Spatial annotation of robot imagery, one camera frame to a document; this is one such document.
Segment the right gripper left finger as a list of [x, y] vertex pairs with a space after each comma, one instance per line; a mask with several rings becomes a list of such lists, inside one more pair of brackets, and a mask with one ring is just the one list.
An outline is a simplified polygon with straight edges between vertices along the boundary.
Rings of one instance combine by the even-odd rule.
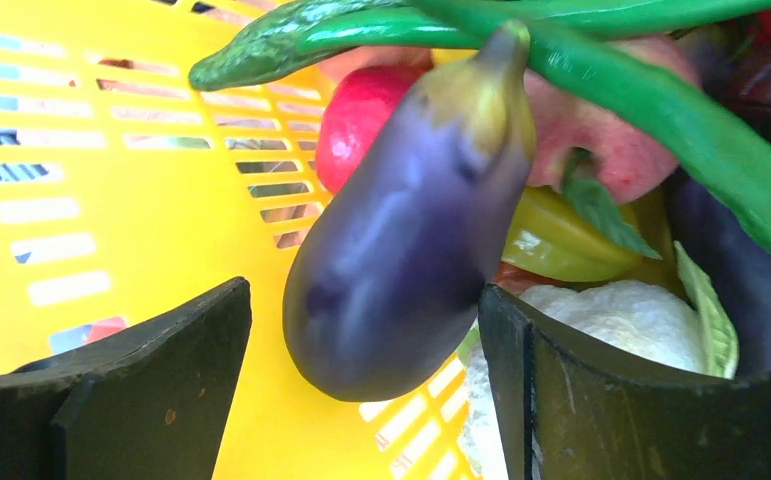
[[209, 479], [252, 325], [233, 278], [0, 375], [0, 479]]

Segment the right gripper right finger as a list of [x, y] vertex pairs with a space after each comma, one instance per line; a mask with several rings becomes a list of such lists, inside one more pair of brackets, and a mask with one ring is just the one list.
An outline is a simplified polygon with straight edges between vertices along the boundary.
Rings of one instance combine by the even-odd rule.
[[511, 479], [771, 479], [771, 373], [633, 355], [490, 285], [479, 303]]

